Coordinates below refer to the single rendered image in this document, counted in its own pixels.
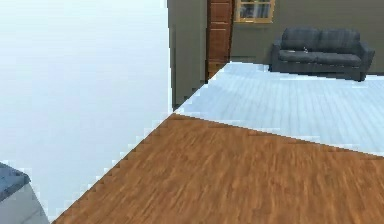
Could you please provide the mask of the dark grey sofa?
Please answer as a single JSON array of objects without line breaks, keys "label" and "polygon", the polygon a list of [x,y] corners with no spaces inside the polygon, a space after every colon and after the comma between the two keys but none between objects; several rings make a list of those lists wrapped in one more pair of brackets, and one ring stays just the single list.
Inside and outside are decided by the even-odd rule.
[{"label": "dark grey sofa", "polygon": [[362,82],[375,50],[347,28],[286,28],[271,49],[269,70],[290,74],[343,74]]}]

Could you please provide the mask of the wooden framed window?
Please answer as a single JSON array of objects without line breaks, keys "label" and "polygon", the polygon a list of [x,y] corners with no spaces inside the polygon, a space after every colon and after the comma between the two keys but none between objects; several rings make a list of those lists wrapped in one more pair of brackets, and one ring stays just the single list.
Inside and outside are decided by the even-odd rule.
[{"label": "wooden framed window", "polygon": [[238,23],[270,24],[276,0],[235,0],[235,21]]}]

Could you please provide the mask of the brown wooden room door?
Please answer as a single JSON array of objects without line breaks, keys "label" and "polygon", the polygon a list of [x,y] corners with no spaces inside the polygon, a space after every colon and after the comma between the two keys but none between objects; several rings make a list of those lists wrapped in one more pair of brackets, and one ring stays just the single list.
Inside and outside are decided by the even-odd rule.
[{"label": "brown wooden room door", "polygon": [[208,0],[207,79],[230,59],[233,0]]}]

